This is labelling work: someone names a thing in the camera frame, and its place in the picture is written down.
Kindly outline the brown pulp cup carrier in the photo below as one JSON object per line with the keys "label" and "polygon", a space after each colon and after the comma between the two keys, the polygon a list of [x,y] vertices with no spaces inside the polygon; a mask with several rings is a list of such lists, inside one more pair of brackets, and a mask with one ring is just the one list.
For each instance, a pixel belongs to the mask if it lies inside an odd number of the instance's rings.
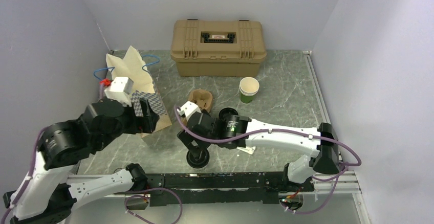
{"label": "brown pulp cup carrier", "polygon": [[209,113],[212,108],[213,95],[204,89],[194,89],[190,92],[188,101],[196,104],[200,110],[205,110]]}

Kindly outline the paper bag with blue handles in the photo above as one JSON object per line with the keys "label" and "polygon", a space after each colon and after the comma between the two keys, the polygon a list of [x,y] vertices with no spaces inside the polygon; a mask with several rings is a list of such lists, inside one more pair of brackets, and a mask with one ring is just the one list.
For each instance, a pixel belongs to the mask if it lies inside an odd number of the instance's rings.
{"label": "paper bag with blue handles", "polygon": [[131,93],[132,107],[138,117],[143,115],[139,103],[140,98],[149,101],[152,110],[159,115],[155,131],[159,131],[172,125],[168,111],[148,68],[158,64],[160,58],[155,55],[141,55],[137,49],[130,46],[124,57],[120,58],[114,54],[106,55],[107,67],[97,69],[93,72],[95,78],[100,82],[100,95],[104,95],[104,89],[116,77],[129,77],[133,82]]}

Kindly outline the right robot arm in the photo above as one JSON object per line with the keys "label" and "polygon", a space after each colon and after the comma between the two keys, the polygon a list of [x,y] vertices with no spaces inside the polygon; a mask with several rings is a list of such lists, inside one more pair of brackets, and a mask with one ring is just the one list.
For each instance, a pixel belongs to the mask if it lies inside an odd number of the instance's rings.
{"label": "right robot arm", "polygon": [[176,108],[177,119],[187,119],[179,139],[189,150],[191,167],[202,168],[211,144],[227,149],[238,147],[270,147],[296,150],[302,156],[284,170],[282,184],[294,191],[316,173],[338,174],[339,151],[336,133],[330,123],[319,127],[295,128],[261,122],[234,114],[213,118],[200,111],[185,112]]}

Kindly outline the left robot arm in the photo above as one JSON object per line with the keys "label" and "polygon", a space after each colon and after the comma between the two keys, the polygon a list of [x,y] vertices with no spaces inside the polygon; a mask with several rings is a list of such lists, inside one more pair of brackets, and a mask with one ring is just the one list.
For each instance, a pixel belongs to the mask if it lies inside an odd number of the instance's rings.
{"label": "left robot arm", "polygon": [[22,184],[3,196],[7,210],[1,223],[59,223],[74,210],[107,195],[143,192],[147,177],[136,163],[88,182],[67,182],[78,162],[102,151],[119,136],[155,131],[158,114],[144,98],[139,105],[141,116],[131,106],[103,98],[88,105],[78,119],[44,128]]}

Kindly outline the black cup lid stack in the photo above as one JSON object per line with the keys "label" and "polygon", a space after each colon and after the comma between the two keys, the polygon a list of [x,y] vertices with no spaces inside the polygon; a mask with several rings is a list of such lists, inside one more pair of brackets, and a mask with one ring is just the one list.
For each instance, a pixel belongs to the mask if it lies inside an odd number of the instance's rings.
{"label": "black cup lid stack", "polygon": [[225,107],[219,112],[219,119],[224,122],[227,122],[232,116],[238,116],[238,112],[231,107]]}

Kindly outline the pile of wrapped straws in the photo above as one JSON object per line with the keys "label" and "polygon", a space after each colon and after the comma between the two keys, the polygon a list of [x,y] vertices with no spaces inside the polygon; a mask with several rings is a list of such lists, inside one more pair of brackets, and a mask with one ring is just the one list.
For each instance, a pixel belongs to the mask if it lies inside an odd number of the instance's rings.
{"label": "pile of wrapped straws", "polygon": [[255,151],[254,147],[237,147],[237,149],[250,155],[254,154]]}

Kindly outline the green paper cup stack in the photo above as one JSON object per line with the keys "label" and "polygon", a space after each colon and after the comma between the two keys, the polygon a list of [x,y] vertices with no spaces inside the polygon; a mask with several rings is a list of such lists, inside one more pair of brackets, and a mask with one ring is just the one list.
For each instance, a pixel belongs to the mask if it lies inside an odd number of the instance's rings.
{"label": "green paper cup stack", "polygon": [[239,83],[240,101],[251,103],[260,88],[259,82],[253,77],[245,77]]}

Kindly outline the tan plastic toolbox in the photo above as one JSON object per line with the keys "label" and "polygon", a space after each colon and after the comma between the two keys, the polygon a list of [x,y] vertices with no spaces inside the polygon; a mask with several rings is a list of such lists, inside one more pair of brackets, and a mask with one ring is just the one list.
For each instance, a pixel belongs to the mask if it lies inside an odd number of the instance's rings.
{"label": "tan plastic toolbox", "polygon": [[170,55],[182,77],[255,77],[267,56],[258,21],[178,20]]}

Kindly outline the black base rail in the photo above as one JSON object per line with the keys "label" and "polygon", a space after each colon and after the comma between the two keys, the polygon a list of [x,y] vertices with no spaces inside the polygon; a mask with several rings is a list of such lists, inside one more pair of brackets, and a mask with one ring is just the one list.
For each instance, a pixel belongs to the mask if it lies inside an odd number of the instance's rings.
{"label": "black base rail", "polygon": [[172,204],[248,203],[277,204],[290,192],[313,192],[311,178],[304,183],[286,180],[282,171],[238,173],[147,174],[131,192],[149,190],[150,206]]}

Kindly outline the aluminium side rail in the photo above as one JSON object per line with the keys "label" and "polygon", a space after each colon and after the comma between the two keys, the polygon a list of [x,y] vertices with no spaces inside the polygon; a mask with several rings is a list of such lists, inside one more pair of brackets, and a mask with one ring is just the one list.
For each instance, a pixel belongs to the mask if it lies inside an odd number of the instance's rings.
{"label": "aluminium side rail", "polygon": [[[314,85],[315,96],[320,108],[320,113],[322,120],[324,122],[330,123],[329,114],[326,108],[326,104],[324,102],[320,85],[313,67],[312,59],[311,59],[311,51],[303,51],[303,56],[306,61],[310,76],[312,78],[312,84]],[[315,187],[315,194],[328,194],[334,185],[332,181],[321,182],[318,180],[313,180],[313,184]],[[357,178],[354,172],[347,172],[340,177],[339,182],[335,187],[334,194],[342,194],[349,195],[354,197],[356,194],[361,193],[360,186],[358,184]]]}

